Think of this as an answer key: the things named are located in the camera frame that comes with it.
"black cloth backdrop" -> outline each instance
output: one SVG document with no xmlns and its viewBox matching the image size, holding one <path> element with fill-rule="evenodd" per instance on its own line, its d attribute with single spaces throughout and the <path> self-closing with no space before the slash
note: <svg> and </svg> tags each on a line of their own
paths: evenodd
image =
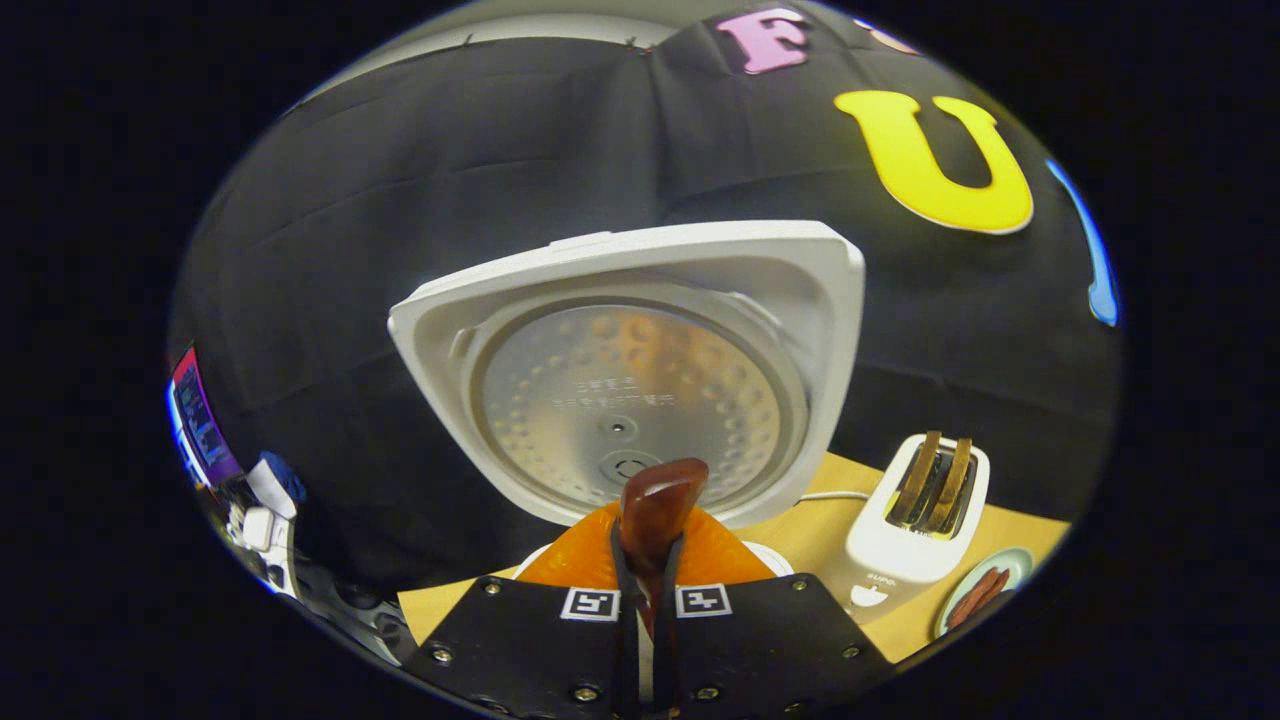
<svg viewBox="0 0 1280 720">
<path fill-rule="evenodd" d="M 237 457 L 282 455 L 311 516 L 332 518 L 339 542 L 310 548 L 317 560 L 403 589 L 512 565 L 563 530 L 506 501 L 454 445 L 390 342 L 393 304 L 553 240 L 728 219 L 822 220 L 867 259 L 833 452 L 883 468 L 908 434 L 970 436 L 992 459 L 989 502 L 1083 511 L 1111 437 L 1120 337 L 1089 313 L 1085 236 L 1047 151 L 933 60 L 791 6 L 809 20 L 803 65 L 742 73 L 714 29 L 723 18 L 648 54 L 474 44 L 298 105 L 236 164 L 193 233 L 170 352 L 196 343 Z M 896 202 L 832 104 L 854 90 L 915 97 L 940 167 L 970 186 L 989 182 L 986 161 L 928 99 L 991 111 L 1030 184 L 1030 224 L 980 234 Z"/>
</svg>

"monitor screen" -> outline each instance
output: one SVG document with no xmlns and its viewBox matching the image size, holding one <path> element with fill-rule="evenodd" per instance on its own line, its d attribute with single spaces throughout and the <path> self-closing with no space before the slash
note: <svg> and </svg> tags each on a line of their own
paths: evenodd
<svg viewBox="0 0 1280 720">
<path fill-rule="evenodd" d="M 187 350 L 173 372 L 169 382 L 169 415 L 174 425 L 174 442 L 192 482 L 218 487 L 228 478 L 244 474 L 209 410 L 195 347 Z"/>
</svg>

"sausage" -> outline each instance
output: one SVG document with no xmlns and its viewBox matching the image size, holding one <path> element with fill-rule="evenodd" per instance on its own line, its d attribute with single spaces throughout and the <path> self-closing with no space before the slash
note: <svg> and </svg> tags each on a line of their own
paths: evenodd
<svg viewBox="0 0 1280 720">
<path fill-rule="evenodd" d="M 978 598 L 980 598 L 991 587 L 996 584 L 997 571 L 995 568 L 988 569 L 983 573 L 982 579 L 974 583 L 969 592 L 964 593 L 960 602 L 956 602 L 955 607 L 951 609 L 951 615 L 947 616 L 947 626 L 954 628 L 964 621 L 965 618 L 973 612 L 975 605 L 978 605 Z"/>
<path fill-rule="evenodd" d="M 983 575 L 983 579 L 995 573 L 995 570 L 996 570 L 995 568 L 987 570 L 987 574 Z M 974 588 L 965 594 L 965 600 L 969 598 L 973 600 L 965 605 L 965 610 L 963 612 L 951 614 L 951 618 L 947 621 L 947 626 L 955 628 L 956 625 L 960 625 L 961 623 L 972 618 L 974 612 L 977 612 L 984 605 L 991 602 L 992 598 L 1000 594 L 1000 592 L 1005 589 L 1005 583 L 1007 582 L 1009 582 L 1009 569 L 1005 569 L 1004 571 L 1001 571 L 998 575 L 995 577 L 995 579 L 992 580 L 991 585 L 987 589 L 978 592 L 979 585 L 974 585 Z M 961 603 L 957 602 L 956 609 L 959 609 L 960 605 Z"/>
</svg>

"white toaster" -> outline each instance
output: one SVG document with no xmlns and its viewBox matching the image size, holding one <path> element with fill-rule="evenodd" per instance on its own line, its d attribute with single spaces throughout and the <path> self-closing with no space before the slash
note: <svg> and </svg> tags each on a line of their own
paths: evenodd
<svg viewBox="0 0 1280 720">
<path fill-rule="evenodd" d="M 823 573 L 855 623 L 891 612 L 960 564 L 987 500 L 991 465 L 968 438 L 906 438 Z"/>
</svg>

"white cable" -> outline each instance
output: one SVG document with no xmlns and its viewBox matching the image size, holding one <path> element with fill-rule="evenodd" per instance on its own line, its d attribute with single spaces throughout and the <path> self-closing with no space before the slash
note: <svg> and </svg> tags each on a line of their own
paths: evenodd
<svg viewBox="0 0 1280 720">
<path fill-rule="evenodd" d="M 828 497 L 851 497 L 851 498 L 855 498 L 855 500 L 868 500 L 868 498 L 870 498 L 870 496 L 867 495 L 865 492 L 852 492 L 852 491 L 814 492 L 814 493 L 800 496 L 800 500 L 797 500 L 796 503 L 799 503 L 801 500 L 826 500 Z"/>
</svg>

